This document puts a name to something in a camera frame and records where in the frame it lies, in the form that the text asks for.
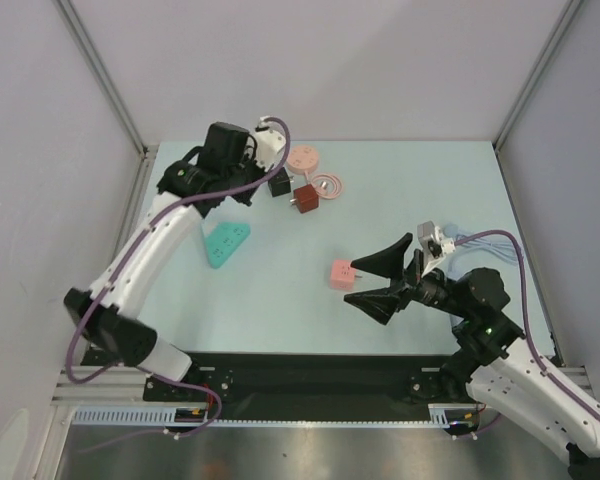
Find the teal triangular power strip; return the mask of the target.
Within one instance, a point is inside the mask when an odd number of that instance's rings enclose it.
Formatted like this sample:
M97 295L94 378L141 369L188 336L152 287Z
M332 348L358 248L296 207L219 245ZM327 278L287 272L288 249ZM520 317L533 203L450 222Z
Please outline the teal triangular power strip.
M251 227L241 222L215 222L202 226L202 235L209 265L221 268L250 236Z

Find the dark red cube adapter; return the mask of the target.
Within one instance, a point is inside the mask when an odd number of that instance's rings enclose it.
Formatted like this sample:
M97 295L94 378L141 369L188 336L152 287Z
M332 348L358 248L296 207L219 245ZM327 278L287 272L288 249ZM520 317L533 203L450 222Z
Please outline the dark red cube adapter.
M320 197L312 185L304 185L292 192L290 204L301 214L316 210L320 205Z

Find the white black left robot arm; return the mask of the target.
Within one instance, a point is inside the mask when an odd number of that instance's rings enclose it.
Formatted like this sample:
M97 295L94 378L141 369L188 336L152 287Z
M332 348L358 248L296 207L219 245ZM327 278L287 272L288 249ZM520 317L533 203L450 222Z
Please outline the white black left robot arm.
M64 298L78 336L116 363L166 378L167 389L182 400L199 392L201 376L191 358L141 322L139 313L171 255L210 211L227 197L249 202L255 182L271 167L258 158L264 147L259 130L213 123L203 145L165 169L146 216L105 272Z

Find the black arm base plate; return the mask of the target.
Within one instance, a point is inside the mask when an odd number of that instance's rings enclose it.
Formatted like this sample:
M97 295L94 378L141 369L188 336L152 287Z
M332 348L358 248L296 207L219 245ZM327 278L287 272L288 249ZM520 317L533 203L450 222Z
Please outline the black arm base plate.
M451 378L447 355L195 353L184 378L216 392L225 421L419 421L434 404L481 402Z

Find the pink cube adapter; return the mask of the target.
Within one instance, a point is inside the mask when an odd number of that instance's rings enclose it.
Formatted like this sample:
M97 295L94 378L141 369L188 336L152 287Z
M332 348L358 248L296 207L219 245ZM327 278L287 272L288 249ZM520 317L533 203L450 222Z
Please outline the pink cube adapter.
M330 275L329 286L334 290L352 291L355 282L362 278L357 269L351 266L351 262L343 259L333 261Z

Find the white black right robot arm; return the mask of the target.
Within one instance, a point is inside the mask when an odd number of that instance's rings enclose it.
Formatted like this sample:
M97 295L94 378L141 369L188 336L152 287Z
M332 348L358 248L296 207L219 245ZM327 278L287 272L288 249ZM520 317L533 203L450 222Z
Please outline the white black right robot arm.
M510 297L498 271L476 268L452 280L440 270L470 240L422 224L417 235L353 260L389 284L344 300L382 325L413 302L460 318L452 328L459 349L441 369L443 393L504 415L563 461L571 478L600 479L600 402L538 351L527 322L505 314Z

